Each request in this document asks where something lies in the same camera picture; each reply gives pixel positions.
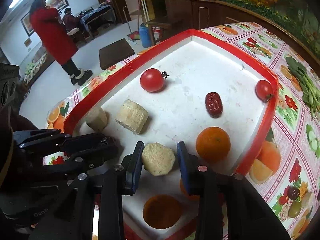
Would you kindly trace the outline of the dark red jujube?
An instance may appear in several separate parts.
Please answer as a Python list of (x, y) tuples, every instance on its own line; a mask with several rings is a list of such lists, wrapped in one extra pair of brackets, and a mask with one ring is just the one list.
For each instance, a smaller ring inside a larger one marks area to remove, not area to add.
[(223, 105), (219, 94), (210, 92), (206, 95), (205, 105), (208, 114), (212, 118), (219, 118), (223, 112)]
[(287, 196), (289, 199), (295, 201), (300, 196), (300, 190), (297, 187), (289, 186), (287, 191)]

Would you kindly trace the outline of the large red tomato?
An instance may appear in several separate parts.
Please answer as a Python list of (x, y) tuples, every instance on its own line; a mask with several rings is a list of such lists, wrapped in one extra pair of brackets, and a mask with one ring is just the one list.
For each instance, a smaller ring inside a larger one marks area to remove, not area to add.
[(147, 92), (157, 92), (163, 88), (168, 77), (167, 72), (150, 68), (141, 75), (140, 85)]

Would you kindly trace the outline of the orange tangerine lower tray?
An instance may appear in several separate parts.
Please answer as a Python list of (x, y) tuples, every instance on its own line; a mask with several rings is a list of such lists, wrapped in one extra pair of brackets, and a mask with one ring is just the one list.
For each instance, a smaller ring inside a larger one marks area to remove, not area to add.
[(182, 194), (187, 197), (190, 201), (199, 201), (200, 200), (200, 197), (199, 196), (191, 196), (189, 195), (189, 193), (186, 191), (184, 185), (183, 185), (183, 181), (182, 179), (180, 179), (180, 190), (182, 192)]

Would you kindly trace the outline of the orange tangerine tray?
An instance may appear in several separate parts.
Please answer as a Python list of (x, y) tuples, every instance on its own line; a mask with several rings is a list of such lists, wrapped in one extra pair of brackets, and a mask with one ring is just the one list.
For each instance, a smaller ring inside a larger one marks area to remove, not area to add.
[(199, 196), (191, 196), (189, 195), (189, 193), (186, 191), (184, 185), (183, 185), (183, 181), (182, 179), (180, 179), (180, 190), (182, 192), (182, 194), (187, 197), (190, 201), (199, 201), (200, 200), (200, 197)]
[(210, 165), (225, 159), (230, 150), (229, 135), (219, 127), (208, 127), (197, 136), (196, 152)]

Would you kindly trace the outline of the orange tangerine upper tray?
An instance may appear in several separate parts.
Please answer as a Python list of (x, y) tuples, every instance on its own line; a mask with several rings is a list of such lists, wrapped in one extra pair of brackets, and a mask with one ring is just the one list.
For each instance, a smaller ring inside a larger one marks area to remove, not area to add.
[(230, 150), (229, 135), (219, 127), (208, 127), (197, 136), (196, 152), (210, 165), (225, 159)]

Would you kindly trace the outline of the beige biscuit in tray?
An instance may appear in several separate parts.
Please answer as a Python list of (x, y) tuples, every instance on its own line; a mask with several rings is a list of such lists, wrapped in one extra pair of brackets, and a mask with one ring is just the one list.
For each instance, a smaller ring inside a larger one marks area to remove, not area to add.
[(108, 116), (101, 107), (94, 107), (87, 113), (85, 122), (95, 132), (101, 132), (108, 124)]

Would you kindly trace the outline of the dark orange round fruit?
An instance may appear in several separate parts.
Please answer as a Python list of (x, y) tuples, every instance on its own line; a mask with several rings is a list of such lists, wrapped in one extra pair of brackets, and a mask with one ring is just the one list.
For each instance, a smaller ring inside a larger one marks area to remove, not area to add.
[(183, 214), (182, 204), (172, 196), (159, 194), (144, 204), (143, 218), (154, 229), (167, 229), (177, 223)]

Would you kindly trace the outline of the red rimmed white tray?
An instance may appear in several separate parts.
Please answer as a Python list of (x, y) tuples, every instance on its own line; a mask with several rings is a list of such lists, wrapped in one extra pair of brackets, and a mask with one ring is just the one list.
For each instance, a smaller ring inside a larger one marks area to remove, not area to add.
[[(157, 92), (147, 92), (140, 85), (141, 75), (150, 68), (169, 75)], [(74, 136), (90, 133), (85, 116), (93, 107), (101, 107), (108, 114), (104, 133), (120, 142), (120, 156), (124, 157), (138, 141), (158, 142), (173, 150), (183, 141), (189, 153), (196, 154), (197, 136), (207, 127), (219, 127), (229, 135), (231, 150), (212, 169), (226, 175), (246, 174), (276, 110), (276, 98), (264, 103), (257, 97), (259, 80), (269, 82), (273, 90), (278, 88), (277, 77), (254, 57), (208, 33), (190, 29), (103, 74), (79, 103), (65, 103), (68, 112), (60, 120), (60, 128)], [(219, 118), (212, 118), (206, 110), (205, 98), (210, 92), (221, 98)], [(126, 99), (149, 113), (139, 134), (115, 121)]]

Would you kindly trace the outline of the floral plastic tablecloth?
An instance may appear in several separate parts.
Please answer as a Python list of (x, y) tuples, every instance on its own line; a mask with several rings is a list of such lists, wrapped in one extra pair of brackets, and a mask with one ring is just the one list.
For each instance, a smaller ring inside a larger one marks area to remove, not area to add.
[(80, 138), (107, 114), (99, 239), (309, 239), (319, 219), (319, 126), (268, 63), (189, 29), (104, 71), (48, 125)]

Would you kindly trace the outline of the dark wooden stool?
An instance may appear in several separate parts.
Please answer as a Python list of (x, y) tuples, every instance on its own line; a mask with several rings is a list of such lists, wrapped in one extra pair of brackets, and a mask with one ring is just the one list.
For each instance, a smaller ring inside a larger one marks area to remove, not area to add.
[(100, 68), (106, 70), (134, 54), (135, 52), (128, 44), (127, 40), (122, 38), (99, 50)]

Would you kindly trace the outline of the small red tomato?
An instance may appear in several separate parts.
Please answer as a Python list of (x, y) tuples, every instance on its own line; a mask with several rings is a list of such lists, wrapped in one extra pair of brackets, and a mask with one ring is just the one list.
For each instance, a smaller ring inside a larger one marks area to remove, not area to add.
[(274, 96), (272, 86), (266, 80), (259, 80), (257, 82), (255, 86), (255, 93), (263, 102), (268, 102)]

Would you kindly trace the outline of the person in red coat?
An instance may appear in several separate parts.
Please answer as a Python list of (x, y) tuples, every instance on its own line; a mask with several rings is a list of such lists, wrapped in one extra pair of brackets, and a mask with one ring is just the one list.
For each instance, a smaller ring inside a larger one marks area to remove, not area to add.
[(30, 23), (44, 47), (68, 74), (73, 85), (83, 85), (93, 72), (79, 69), (72, 60), (78, 51), (72, 38), (59, 23), (58, 10), (46, 6), (46, 0), (34, 0), (29, 11)]

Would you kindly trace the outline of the blue water jug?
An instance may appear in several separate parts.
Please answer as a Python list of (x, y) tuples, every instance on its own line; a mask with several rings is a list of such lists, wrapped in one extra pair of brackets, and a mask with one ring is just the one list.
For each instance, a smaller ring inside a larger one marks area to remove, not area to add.
[(139, 35), (142, 42), (143, 48), (149, 48), (152, 46), (151, 37), (149, 34), (149, 29), (146, 24), (142, 23), (139, 26)]

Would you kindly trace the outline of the blue cloth covered table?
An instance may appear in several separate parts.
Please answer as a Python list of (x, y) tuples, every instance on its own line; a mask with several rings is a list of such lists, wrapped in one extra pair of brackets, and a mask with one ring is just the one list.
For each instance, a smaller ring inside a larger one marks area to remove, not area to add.
[(92, 9), (89, 13), (85, 14), (80, 18), (80, 23), (84, 26), (86, 31), (88, 32), (91, 39), (95, 38), (93, 34), (91, 24), (98, 20), (104, 19), (105, 23), (112, 23), (114, 25), (117, 24), (116, 15), (112, 5), (103, 5), (98, 8)]

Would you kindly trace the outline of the green leafy vegetable bunch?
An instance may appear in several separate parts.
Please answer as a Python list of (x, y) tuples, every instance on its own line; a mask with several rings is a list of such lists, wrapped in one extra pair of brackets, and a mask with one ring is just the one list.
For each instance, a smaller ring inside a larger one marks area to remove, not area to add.
[(294, 58), (287, 56), (285, 61), (291, 74), (298, 80), (303, 91), (302, 100), (309, 106), (311, 117), (315, 113), (319, 113), (319, 89), (313, 84), (307, 74), (306, 68)]

